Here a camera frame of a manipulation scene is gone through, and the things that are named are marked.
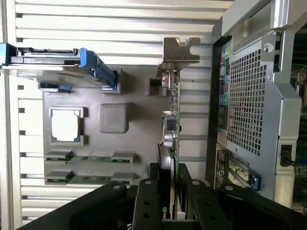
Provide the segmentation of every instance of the silver metal side panel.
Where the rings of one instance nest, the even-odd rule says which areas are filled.
[[[280,166],[280,154],[291,145],[295,157],[301,100],[290,75],[274,80],[274,46],[275,34],[266,34],[230,55],[226,145],[261,175],[262,196],[291,207],[294,169]]]
[[[272,1],[271,28],[284,29],[295,25],[307,13],[307,1],[305,0],[274,0]]]
[[[0,42],[7,41],[6,4],[0,2]],[[0,229],[13,229],[9,76],[0,75]]]
[[[235,0],[223,15],[222,36],[230,35],[240,23],[258,12],[271,0]]]

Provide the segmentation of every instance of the metal frame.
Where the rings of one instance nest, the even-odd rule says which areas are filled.
[[[266,96],[265,96],[265,108],[264,113],[270,114],[270,116],[264,116],[264,129],[262,130],[261,145],[265,147],[262,151],[263,154],[269,154],[271,158],[270,164],[264,162],[263,168],[270,168],[276,165],[274,170],[269,170],[270,173],[265,173],[270,179],[264,179],[262,189],[260,193],[278,203],[281,203],[287,207],[291,206],[292,193],[294,184],[294,169],[293,167],[282,167],[281,162],[281,147],[282,145],[292,146],[292,160],[295,159],[295,148],[298,137],[299,126],[299,113],[301,99],[290,85],[291,65],[292,65],[292,52],[294,44],[295,33],[307,22],[307,2],[304,0],[236,0],[235,3],[226,11],[224,16],[213,28],[213,62],[212,62],[212,90],[210,99],[210,117],[209,117],[209,133],[208,133],[208,157],[207,157],[207,173],[206,178],[212,183],[214,179],[215,166],[215,129],[217,124],[217,107],[213,104],[215,98],[214,95],[214,83],[218,84],[217,71],[219,66],[219,56],[221,49],[216,48],[220,40],[225,39],[226,35],[236,34],[236,29],[242,22],[246,23],[248,18],[258,13],[265,7],[267,10],[270,7],[270,18],[267,18],[265,22],[261,22],[264,26],[270,24],[271,30],[282,32],[281,50],[280,50],[280,63],[279,72],[268,73],[266,80]],[[274,34],[267,34],[268,31],[259,31],[259,37],[261,37],[261,48],[264,50],[266,43],[275,45]],[[237,54],[245,52],[243,49],[247,49],[248,45],[234,55],[238,58]],[[216,60],[214,59],[214,52],[217,54]],[[271,54],[262,52],[262,63],[272,65],[274,62],[274,52]],[[228,145],[227,147],[237,154],[243,149],[239,149],[235,145]],[[250,156],[250,153],[240,154],[241,157],[247,157],[250,163],[253,164],[255,160],[254,156]]]
[[[17,44],[16,38],[16,14],[15,1],[6,0],[7,13],[7,41],[12,45]],[[12,202],[13,202],[13,226],[9,230],[16,229],[22,225],[22,204],[21,204],[21,175],[20,175],[20,151],[19,151],[19,115],[18,115],[18,88],[17,77],[9,77],[9,108],[10,108],[10,136],[12,161]]]
[[[1,42],[7,41],[6,1],[0,1]],[[0,228],[13,229],[13,186],[9,76],[0,76]]]
[[[236,0],[223,15],[222,36],[231,35],[237,25],[271,4],[271,29],[283,31],[306,13],[305,0]]]

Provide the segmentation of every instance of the ventilation grille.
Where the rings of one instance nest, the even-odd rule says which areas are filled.
[[[231,63],[227,139],[260,155],[266,66],[260,50]]]

